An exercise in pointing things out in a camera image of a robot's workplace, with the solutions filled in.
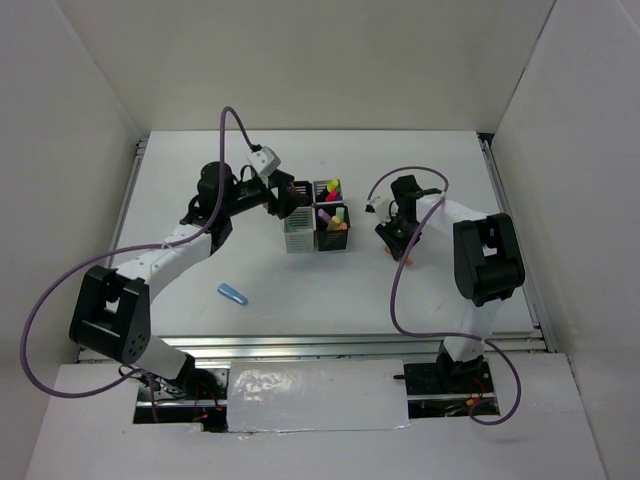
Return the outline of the orange transparent correction tape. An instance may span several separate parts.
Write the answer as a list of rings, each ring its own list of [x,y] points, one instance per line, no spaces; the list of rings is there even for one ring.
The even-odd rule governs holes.
[[[387,255],[392,257],[392,252],[391,252],[391,250],[390,250],[390,248],[388,246],[384,247],[384,252]],[[408,257],[405,263],[406,263],[407,266],[412,266],[414,262],[413,262],[413,259],[411,257]]]

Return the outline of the pink black highlighter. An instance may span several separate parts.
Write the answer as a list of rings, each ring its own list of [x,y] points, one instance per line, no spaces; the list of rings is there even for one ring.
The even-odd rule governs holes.
[[[330,192],[326,197],[326,202],[336,202],[336,198],[338,195],[341,195],[338,190]]]

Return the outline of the yellow black highlighter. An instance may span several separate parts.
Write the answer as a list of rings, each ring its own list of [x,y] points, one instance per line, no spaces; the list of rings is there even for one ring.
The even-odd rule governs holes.
[[[328,184],[327,184],[327,190],[329,192],[334,192],[336,191],[340,186],[340,181],[338,179],[332,179]]]

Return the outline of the pink pastel highlighter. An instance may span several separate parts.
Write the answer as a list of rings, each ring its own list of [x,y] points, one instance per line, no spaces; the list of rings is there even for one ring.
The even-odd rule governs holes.
[[[317,210],[318,218],[321,219],[325,224],[329,224],[332,220],[332,216],[327,213],[324,209]]]

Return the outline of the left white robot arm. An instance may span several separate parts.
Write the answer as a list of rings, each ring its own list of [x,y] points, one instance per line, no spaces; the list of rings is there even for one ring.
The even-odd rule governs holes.
[[[232,232],[233,216],[254,207],[285,219],[305,196],[292,175],[279,169],[253,170],[237,179],[221,162],[205,165],[186,215],[156,249],[114,268],[90,268],[83,277],[69,338],[123,366],[137,367],[161,379],[176,399],[198,390],[219,395],[215,377],[200,369],[192,355],[151,332],[151,304],[159,293],[194,265],[218,251]]]

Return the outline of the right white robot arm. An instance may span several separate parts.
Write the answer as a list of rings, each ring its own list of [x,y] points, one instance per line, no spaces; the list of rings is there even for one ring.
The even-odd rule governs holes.
[[[436,379],[444,390],[457,392],[481,368],[497,311],[524,284],[525,268],[511,217],[449,200],[448,189],[448,181],[441,189],[424,189],[413,175],[401,176],[391,183],[392,199],[369,193],[366,210],[377,216],[375,232],[398,262],[390,304],[394,326],[400,276],[422,230],[432,226],[451,238],[453,278],[468,304],[460,329],[442,335]]]

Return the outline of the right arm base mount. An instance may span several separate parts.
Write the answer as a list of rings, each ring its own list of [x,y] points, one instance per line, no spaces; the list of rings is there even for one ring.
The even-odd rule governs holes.
[[[454,362],[440,349],[431,363],[406,363],[393,379],[405,386],[410,419],[499,414],[489,364],[483,355]]]

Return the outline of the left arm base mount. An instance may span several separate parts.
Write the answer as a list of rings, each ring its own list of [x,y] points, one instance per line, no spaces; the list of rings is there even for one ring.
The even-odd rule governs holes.
[[[226,432],[229,374],[229,368],[204,369],[185,389],[150,374],[134,375],[138,393],[133,423],[197,424],[206,432]]]

